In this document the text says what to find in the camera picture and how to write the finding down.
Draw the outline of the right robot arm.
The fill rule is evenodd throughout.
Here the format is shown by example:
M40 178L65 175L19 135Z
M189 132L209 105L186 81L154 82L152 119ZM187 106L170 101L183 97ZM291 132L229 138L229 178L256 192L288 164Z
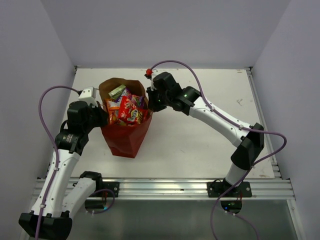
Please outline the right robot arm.
M211 187L224 192L227 196L235 196L241 190L242 177L254 165L254 162L265 147L264 127L259 123L249 125L232 116L216 112L216 107L192 86L181 88L169 72L152 76L147 70L145 75L150 80L148 108L159 112L171 107L176 112L193 117L223 135L236 148L231 155L230 169L221 183L212 183Z

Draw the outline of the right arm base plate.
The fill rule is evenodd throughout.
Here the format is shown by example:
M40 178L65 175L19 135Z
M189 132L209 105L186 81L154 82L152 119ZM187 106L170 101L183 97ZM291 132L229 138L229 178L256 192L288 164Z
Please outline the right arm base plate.
M216 179L206 183L207 195L209 198L218 198L224 192L231 188L231 185L225 181ZM251 185L247 181L241 182L238 186L233 187L228 191L223 198L251 198L253 196Z

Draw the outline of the orange candy packet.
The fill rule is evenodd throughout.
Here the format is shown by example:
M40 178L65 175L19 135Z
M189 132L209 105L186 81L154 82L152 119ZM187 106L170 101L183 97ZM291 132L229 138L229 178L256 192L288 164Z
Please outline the orange candy packet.
M116 124L118 122L118 114L121 103L113 101L112 99L106 99L105 102L108 112L108 124Z

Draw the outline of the red peanut snack packet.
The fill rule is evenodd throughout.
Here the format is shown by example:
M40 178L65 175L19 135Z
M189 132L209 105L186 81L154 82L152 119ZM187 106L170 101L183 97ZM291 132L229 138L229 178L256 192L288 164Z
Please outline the red peanut snack packet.
M134 104L134 102L127 96L121 98L118 121L126 125L140 125L144 123L149 117L149 112Z

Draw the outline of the green snack packet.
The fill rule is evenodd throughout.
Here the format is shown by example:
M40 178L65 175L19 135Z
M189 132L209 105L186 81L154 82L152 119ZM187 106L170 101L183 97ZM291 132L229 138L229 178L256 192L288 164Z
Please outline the green snack packet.
M120 86L110 91L108 95L110 96L111 99L117 99L125 89L126 89L126 86L121 84Z

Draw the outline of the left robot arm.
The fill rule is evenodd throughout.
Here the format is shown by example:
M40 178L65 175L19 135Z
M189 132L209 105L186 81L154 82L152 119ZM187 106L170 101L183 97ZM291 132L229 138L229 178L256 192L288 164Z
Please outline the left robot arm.
M67 128L61 127L55 138L53 154L42 190L30 212L22 213L18 223L35 239L65 240L68 238L73 219L86 199L103 193L102 175L83 172L69 194L66 190L71 174L89 141L94 128L106 126L107 113L96 101L72 102L67 110Z

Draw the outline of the purple Fox's berries candy bag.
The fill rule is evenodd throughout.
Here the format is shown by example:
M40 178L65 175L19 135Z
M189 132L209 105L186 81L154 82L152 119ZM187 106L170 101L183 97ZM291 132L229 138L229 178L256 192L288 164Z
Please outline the purple Fox's berries candy bag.
M145 106L145 97L144 96L138 96L130 92L130 90L126 87L120 96L116 99L116 103L120 103L122 100L122 97L126 96L129 100L131 100L137 107L144 108Z

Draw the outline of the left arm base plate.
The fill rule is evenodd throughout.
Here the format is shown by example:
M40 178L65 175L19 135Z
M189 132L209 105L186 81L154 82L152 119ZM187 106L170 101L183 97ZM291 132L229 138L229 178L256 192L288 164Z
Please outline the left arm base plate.
M112 191L114 193L115 198L117 198L119 195L120 183L118 181L103 181L99 186L99 190L102 189L108 189ZM102 191L97 195L102 198L107 198L108 196L112 197L112 194L108 193L107 191Z

